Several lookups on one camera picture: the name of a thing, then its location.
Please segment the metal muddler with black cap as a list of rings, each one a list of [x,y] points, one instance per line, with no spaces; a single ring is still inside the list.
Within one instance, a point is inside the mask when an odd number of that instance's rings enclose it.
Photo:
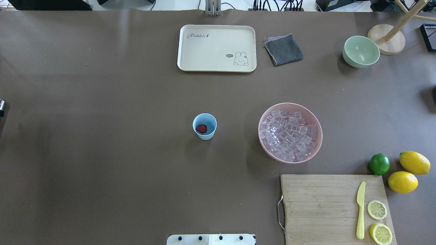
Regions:
[[[5,115],[5,107],[6,107],[6,101],[1,99],[0,100],[0,117],[4,117],[4,115]]]

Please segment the cream rabbit tray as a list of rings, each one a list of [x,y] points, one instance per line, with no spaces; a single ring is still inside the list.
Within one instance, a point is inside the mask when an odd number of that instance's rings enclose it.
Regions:
[[[252,72],[257,67],[255,30],[250,26],[184,25],[177,66],[182,71]]]

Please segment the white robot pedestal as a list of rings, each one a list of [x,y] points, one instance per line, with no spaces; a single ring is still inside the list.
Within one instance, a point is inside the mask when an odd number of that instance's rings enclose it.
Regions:
[[[167,245],[256,245],[254,234],[173,234]]]

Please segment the wooden cutting board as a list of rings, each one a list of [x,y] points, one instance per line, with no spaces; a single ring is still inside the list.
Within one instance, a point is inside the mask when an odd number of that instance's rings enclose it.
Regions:
[[[282,174],[281,190],[287,245],[374,245],[367,205],[378,200],[388,208],[382,176],[344,174]],[[360,184],[366,183],[364,238],[356,237]]]

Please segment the green lime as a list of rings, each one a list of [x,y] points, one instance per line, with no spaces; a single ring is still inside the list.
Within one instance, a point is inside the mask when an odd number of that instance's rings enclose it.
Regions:
[[[373,174],[382,176],[388,173],[390,169],[390,161],[386,155],[378,153],[373,155],[370,159],[369,168]]]

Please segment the light blue cup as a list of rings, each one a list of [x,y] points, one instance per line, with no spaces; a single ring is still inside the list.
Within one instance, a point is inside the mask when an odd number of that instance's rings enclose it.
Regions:
[[[200,124],[205,124],[207,126],[207,133],[206,134],[199,134],[195,127],[197,127]],[[217,121],[214,116],[212,116],[209,113],[201,113],[195,117],[195,119],[192,122],[192,127],[194,132],[203,140],[207,141],[211,139],[215,133],[215,130],[217,128]]]

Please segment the yellow lemon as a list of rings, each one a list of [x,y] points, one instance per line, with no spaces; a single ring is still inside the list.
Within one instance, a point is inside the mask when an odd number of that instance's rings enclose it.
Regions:
[[[418,152],[401,152],[399,155],[399,161],[401,166],[412,174],[428,174],[431,169],[430,161]]]
[[[397,171],[388,177],[388,186],[397,193],[410,193],[418,187],[416,176],[406,171]]]

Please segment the red strawberry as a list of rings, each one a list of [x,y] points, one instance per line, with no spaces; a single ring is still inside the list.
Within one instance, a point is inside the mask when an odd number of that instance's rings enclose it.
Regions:
[[[195,130],[199,134],[206,134],[207,133],[207,126],[205,124],[200,124],[197,127],[195,127]]]

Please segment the lemon half slice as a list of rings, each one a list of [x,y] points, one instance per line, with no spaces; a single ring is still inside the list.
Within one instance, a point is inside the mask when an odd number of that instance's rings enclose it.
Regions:
[[[372,240],[378,245],[390,245],[393,240],[393,234],[389,227],[382,223],[374,223],[369,228]]]

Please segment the wooden stand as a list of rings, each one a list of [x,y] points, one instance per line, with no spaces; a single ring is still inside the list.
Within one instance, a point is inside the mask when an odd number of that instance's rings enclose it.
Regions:
[[[408,10],[400,0],[395,1],[405,13],[405,16],[395,26],[388,24],[378,24],[373,26],[368,32],[368,38],[371,39],[380,53],[386,55],[395,55],[405,48],[405,37],[400,30],[412,19],[418,18],[428,21],[435,21],[433,17],[417,15],[417,13],[429,3],[429,0],[419,0],[410,10]]]

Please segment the grey folded cloth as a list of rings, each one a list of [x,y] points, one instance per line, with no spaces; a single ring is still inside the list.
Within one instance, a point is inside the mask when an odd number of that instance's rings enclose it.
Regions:
[[[297,62],[304,58],[299,45],[292,33],[285,36],[268,37],[264,47],[275,66]]]

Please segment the aluminium frame post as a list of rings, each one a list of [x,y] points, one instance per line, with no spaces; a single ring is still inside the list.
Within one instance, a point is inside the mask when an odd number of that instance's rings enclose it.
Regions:
[[[205,0],[205,15],[220,16],[221,15],[221,0]]]

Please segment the yellow plastic knife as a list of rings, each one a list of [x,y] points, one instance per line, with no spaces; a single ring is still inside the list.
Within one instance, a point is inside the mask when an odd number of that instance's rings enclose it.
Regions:
[[[362,181],[357,192],[356,202],[358,204],[358,221],[356,227],[356,238],[364,239],[364,198],[365,198],[366,182]]]

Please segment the green bowl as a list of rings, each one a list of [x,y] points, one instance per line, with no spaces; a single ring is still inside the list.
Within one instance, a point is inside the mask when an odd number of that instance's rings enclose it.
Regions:
[[[352,36],[346,40],[342,56],[347,64],[354,68],[365,68],[375,64],[380,58],[380,50],[371,39]]]

